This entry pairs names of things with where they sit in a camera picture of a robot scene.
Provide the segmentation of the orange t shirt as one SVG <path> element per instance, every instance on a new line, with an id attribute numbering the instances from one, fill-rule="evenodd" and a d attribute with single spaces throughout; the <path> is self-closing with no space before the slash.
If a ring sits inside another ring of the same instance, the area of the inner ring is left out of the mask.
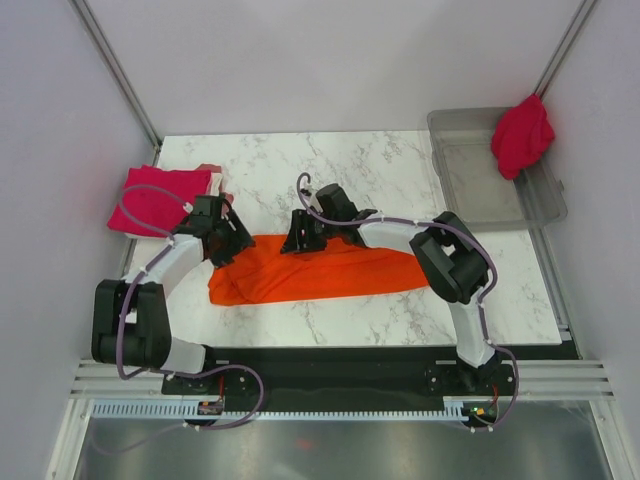
<path id="1" fill-rule="evenodd" d="M 250 247 L 209 283 L 210 303 L 258 305 L 399 293 L 428 281 L 416 259 L 385 248 L 366 249 L 328 241 L 320 252 L 282 254 L 284 235 L 258 235 Z"/>

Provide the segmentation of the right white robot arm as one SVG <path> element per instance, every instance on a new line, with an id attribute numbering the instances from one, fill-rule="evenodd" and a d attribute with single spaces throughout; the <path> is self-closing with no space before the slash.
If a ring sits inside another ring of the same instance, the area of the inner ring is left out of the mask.
<path id="1" fill-rule="evenodd" d="M 319 190 L 296 184 L 302 207 L 292 212 L 283 254 L 320 252 L 340 238 L 361 248 L 384 248 L 415 258 L 427 283 L 448 304 L 463 364 L 458 381 L 467 392 L 483 392 L 494 381 L 491 363 L 499 357 L 489 338 L 484 299 L 497 284 L 497 268 L 486 249 L 454 213 L 431 221 L 387 216 L 358 209 L 336 183 Z"/>

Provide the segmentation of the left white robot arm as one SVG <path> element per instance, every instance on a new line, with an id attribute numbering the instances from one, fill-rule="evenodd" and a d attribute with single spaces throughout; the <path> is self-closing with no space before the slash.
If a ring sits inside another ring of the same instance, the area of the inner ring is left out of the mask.
<path id="1" fill-rule="evenodd" d="M 255 241 L 226 195 L 199 195 L 186 217 L 168 233 L 162 249 L 146 264 L 95 290 L 92 358 L 112 364 L 123 379 L 145 370 L 184 375 L 198 393 L 219 382 L 219 369 L 206 359 L 206 347 L 175 337 L 167 300 L 200 265 L 230 265 Z"/>

